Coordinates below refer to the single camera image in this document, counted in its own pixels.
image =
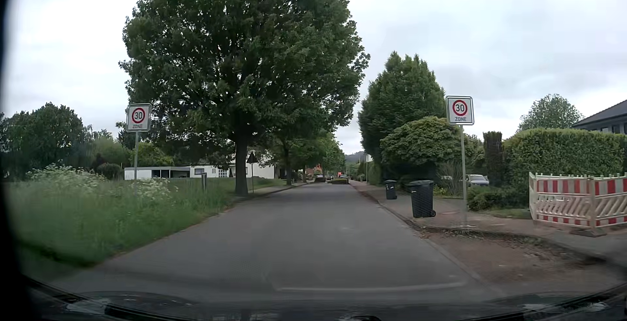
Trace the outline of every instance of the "car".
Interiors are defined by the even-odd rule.
[[[466,182],[468,183],[468,186],[489,186],[490,185],[490,181],[488,180],[488,178],[481,174],[467,174]]]

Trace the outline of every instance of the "cloud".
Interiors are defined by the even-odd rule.
[[[65,104],[94,128],[124,117],[121,41],[137,0],[11,0],[2,109]],[[481,135],[510,136],[534,100],[560,93],[592,115],[627,98],[627,0],[351,0],[372,55],[367,85],[390,52],[419,54],[447,94],[474,98]],[[361,108],[358,104],[355,114]],[[361,149],[356,119],[336,133]]]
[[[372,54],[362,98],[397,51],[426,60],[447,94],[474,98],[469,133],[511,136],[520,116],[548,93],[590,116],[627,98],[625,1],[351,0]],[[355,121],[338,130],[345,152],[361,149],[357,131]]]

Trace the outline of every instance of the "white building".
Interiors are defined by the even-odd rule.
[[[189,177],[189,167],[137,167],[137,179]],[[124,180],[135,179],[135,167],[124,168]]]
[[[236,175],[235,163],[231,163],[231,165],[229,165],[229,169],[233,173],[233,176],[235,176]],[[203,165],[203,164],[190,166],[190,172],[189,172],[190,178],[200,178],[202,173],[207,173],[207,178],[228,178],[229,177],[228,169],[223,170],[213,165]],[[253,164],[247,163],[246,164],[246,177],[250,178],[250,177],[253,177],[253,175],[259,178],[274,179],[276,177],[275,166],[269,165],[267,167],[262,167],[261,165],[259,165],[259,163],[253,163]]]
[[[235,163],[229,166],[233,176],[235,173]],[[124,168],[124,180],[131,181],[135,177],[135,167]],[[219,169],[213,165],[191,165],[189,167],[137,167],[137,179],[145,178],[200,178],[202,173],[207,173],[207,178],[228,178],[229,170]],[[246,164],[246,176],[274,179],[277,177],[275,166],[262,167],[259,163]]]

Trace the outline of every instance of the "tree trunk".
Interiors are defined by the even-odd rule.
[[[283,144],[283,158],[285,159],[285,184],[292,185],[292,166],[290,164],[290,149]]]
[[[246,154],[248,142],[245,137],[238,136],[235,140],[235,194],[237,196],[248,195],[248,183],[246,180]]]

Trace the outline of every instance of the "red circle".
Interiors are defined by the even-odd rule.
[[[464,111],[463,111],[463,112],[461,112],[461,113],[457,113],[457,112],[455,111],[455,105],[456,105],[457,103],[464,104]],[[465,102],[465,101],[462,101],[462,100],[456,100],[455,102],[453,102],[453,113],[455,113],[455,115],[456,115],[456,116],[458,116],[458,117],[463,117],[464,115],[466,115],[466,113],[467,113],[467,112],[468,112],[468,105],[466,104],[466,102]]]
[[[142,117],[142,119],[141,119],[140,121],[136,121],[136,120],[135,120],[135,117],[133,117],[133,114],[135,114],[135,112],[136,112],[136,111],[138,111],[138,110],[141,110],[141,111],[142,111],[142,113],[144,114],[144,116]],[[145,117],[146,117],[146,111],[145,111],[143,108],[135,108],[135,110],[133,110],[133,113],[131,113],[131,115],[130,115],[130,119],[131,119],[131,120],[132,120],[135,124],[139,124],[139,123],[143,122],[143,121],[144,121],[144,119],[145,119]]]

